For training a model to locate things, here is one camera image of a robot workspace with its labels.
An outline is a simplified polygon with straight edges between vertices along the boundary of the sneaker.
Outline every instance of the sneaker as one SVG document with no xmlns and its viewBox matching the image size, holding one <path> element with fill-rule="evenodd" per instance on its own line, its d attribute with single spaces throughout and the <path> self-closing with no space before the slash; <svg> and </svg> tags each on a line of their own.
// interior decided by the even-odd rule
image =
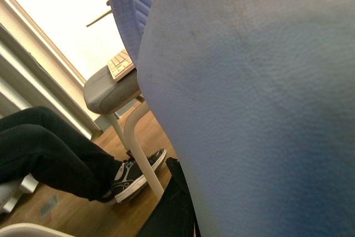
<svg viewBox="0 0 355 237">
<path fill-rule="evenodd" d="M 165 149 L 160 149 L 148 157 L 148 161 L 154 172 L 160 169 L 165 157 Z M 147 185 L 146 178 L 133 158 L 123 162 L 120 170 L 123 172 L 121 177 L 113 181 L 111 185 L 111 194 L 114 195 L 117 203 L 131 200 Z"/>
</svg>

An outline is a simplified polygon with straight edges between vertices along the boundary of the white wall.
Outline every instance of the white wall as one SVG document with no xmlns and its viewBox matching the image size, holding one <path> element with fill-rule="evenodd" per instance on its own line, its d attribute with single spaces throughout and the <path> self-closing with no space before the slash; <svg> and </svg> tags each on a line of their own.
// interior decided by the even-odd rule
<svg viewBox="0 0 355 237">
<path fill-rule="evenodd" d="M 85 79 L 124 48 L 112 14 L 86 27 L 110 9 L 107 0 L 17 1 Z"/>
</svg>

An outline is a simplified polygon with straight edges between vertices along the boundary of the wooden floor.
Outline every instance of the wooden floor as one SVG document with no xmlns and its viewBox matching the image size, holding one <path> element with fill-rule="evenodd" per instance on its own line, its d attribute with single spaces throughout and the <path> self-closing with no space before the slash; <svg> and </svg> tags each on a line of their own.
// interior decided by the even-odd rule
<svg viewBox="0 0 355 237">
<path fill-rule="evenodd" d="M 119 120 L 120 123 L 124 123 L 131 110 L 123 115 Z M 167 157 L 177 158 L 168 138 L 151 112 L 138 122 L 135 132 L 146 155 L 165 148 L 168 151 Z M 119 160 L 128 158 L 112 127 L 94 142 Z M 170 177 L 170 172 L 164 163 L 158 173 L 163 188 L 167 186 Z M 40 209 L 55 195 L 58 204 L 40 220 Z M 26 222 L 77 237 L 130 237 L 136 235 L 157 203 L 149 186 L 128 203 L 107 206 L 40 184 L 34 194 L 20 198 L 12 213 L 7 214 L 0 222 L 0 228 Z"/>
</svg>

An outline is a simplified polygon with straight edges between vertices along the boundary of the chair leg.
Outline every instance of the chair leg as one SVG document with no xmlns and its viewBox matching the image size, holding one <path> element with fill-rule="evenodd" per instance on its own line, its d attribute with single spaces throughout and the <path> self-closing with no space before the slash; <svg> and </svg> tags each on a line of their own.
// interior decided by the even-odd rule
<svg viewBox="0 0 355 237">
<path fill-rule="evenodd" d="M 38 181 L 34 179 L 31 174 L 28 174 L 26 177 L 24 177 L 20 190 L 26 194 L 31 194 L 34 192 L 37 185 Z"/>
<path fill-rule="evenodd" d="M 134 159 L 136 160 L 139 168 L 144 174 L 149 186 L 152 188 L 155 196 L 160 200 L 163 195 L 163 187 L 161 186 L 158 177 L 155 175 L 151 168 L 146 155 L 140 147 L 135 135 L 134 128 L 137 122 L 149 111 L 149 107 L 146 102 L 141 103 L 134 111 L 128 116 L 124 125 L 124 138 L 130 151 L 132 152 Z"/>
<path fill-rule="evenodd" d="M 118 137 L 120 138 L 124 148 L 129 151 L 129 148 L 127 146 L 127 143 L 126 143 L 126 140 L 124 138 L 124 134 L 123 134 L 123 130 L 120 126 L 120 124 L 118 123 L 116 117 L 114 114 L 109 114 L 109 115 L 106 115 L 108 121 L 111 123 L 112 127 L 115 129 Z"/>
</svg>

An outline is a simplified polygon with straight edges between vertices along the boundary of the black bag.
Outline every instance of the black bag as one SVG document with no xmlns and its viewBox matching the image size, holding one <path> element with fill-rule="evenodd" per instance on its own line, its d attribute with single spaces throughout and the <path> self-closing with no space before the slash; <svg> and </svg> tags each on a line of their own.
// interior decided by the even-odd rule
<svg viewBox="0 0 355 237">
<path fill-rule="evenodd" d="M 166 165 L 172 177 L 137 237 L 200 237 L 194 206 L 180 163 L 177 159 L 167 158 Z"/>
</svg>

